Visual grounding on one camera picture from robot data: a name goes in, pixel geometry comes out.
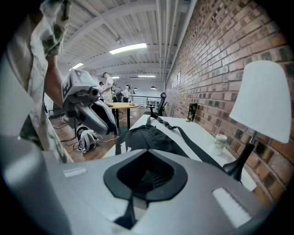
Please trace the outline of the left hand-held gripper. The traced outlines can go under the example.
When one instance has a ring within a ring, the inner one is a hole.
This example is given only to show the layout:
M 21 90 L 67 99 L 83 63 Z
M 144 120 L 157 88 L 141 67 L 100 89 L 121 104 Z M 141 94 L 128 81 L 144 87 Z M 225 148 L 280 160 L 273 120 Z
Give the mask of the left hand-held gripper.
M 100 134 L 116 132 L 110 107 L 99 100 L 99 89 L 87 71 L 71 69 L 61 85 L 62 108 L 70 122 L 82 122 Z M 78 103 L 88 102 L 78 107 Z

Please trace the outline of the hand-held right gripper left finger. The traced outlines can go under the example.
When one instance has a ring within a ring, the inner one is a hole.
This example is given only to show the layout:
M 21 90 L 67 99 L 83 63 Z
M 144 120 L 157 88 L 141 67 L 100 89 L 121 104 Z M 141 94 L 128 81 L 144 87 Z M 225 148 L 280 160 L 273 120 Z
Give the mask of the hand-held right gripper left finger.
M 51 184 L 66 215 L 73 235 L 148 235 L 148 227 L 139 224 L 126 229 L 115 219 L 124 215 L 128 202 L 112 195 L 105 186 L 103 175 L 138 150 L 100 160 L 59 164 L 50 152 L 44 160 Z

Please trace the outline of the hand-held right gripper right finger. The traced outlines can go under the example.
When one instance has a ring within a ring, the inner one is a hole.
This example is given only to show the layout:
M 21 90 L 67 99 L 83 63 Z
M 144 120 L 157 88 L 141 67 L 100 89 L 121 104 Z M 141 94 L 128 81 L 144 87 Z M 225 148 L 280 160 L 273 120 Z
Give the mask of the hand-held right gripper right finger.
M 273 210 L 218 168 L 155 150 L 184 167 L 188 179 L 173 199 L 151 202 L 132 228 L 139 235 L 253 235 Z

